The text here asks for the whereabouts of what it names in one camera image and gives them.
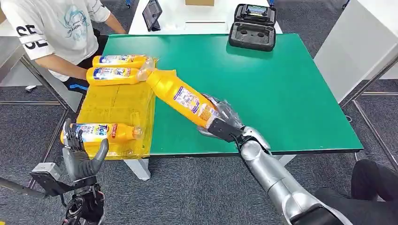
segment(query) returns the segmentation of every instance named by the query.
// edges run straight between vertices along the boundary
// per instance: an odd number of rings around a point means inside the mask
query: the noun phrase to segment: black pants
[[[398,225],[398,173],[374,161],[358,161],[352,172],[351,195],[321,188],[315,196],[339,210],[354,225]],[[380,196],[385,202],[377,202]]]
[[[85,69],[89,69],[92,67],[92,60],[97,55],[102,55],[105,49],[105,45],[108,41],[108,36],[100,35],[98,30],[94,30],[94,35],[97,37],[98,41],[98,50],[89,58],[81,61],[77,66]],[[87,92],[88,82],[86,80],[77,79],[74,77],[70,77],[67,81],[64,81],[63,84],[68,88],[68,90],[77,91],[85,94]]]

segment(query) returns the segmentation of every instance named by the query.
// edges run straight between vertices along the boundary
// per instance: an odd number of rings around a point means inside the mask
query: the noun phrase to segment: graphic print
[[[83,41],[87,39],[87,28],[90,24],[82,10],[76,5],[71,5],[63,16],[60,23],[67,29],[66,38],[72,38],[74,41]]]

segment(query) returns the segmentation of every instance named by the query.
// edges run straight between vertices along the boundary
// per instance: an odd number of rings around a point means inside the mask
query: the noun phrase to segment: green mat
[[[277,35],[272,52],[227,42],[226,35],[113,35],[104,55],[158,57],[157,68],[176,69],[197,91],[227,99],[273,154],[363,148],[298,35]],[[201,136],[193,123],[156,100],[151,155],[224,153],[237,149]]]

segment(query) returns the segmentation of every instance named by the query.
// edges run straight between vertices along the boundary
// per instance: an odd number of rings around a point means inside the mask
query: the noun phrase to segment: white t-shirt
[[[91,20],[110,15],[100,0],[1,0],[1,8],[31,60],[54,53],[75,65],[98,50]]]

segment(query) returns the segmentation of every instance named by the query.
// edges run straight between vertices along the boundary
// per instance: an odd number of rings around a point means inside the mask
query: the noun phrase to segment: gray carpet
[[[103,0],[126,30],[134,9],[122,0]],[[300,34],[312,56],[316,54],[341,13],[339,0],[276,0],[278,22],[284,32]],[[102,33],[110,30],[96,24]],[[395,81],[381,81],[375,90],[395,90]],[[1,100],[52,100],[43,88],[26,94],[23,87],[0,88]],[[396,145],[397,99],[373,97],[360,103],[385,131],[389,145]],[[365,150],[360,158],[390,166],[386,156],[353,105],[344,109]],[[62,109],[58,106],[0,106],[0,176],[21,184],[39,161]],[[61,144],[51,152],[65,172]],[[306,155],[286,168],[310,192],[330,187],[349,193],[353,154]],[[138,180],[123,161],[106,161],[99,181],[106,194],[107,224],[282,224],[270,200],[237,157],[153,158],[148,181]],[[59,224],[63,208],[58,198],[36,200],[0,187],[0,221],[10,225]]]

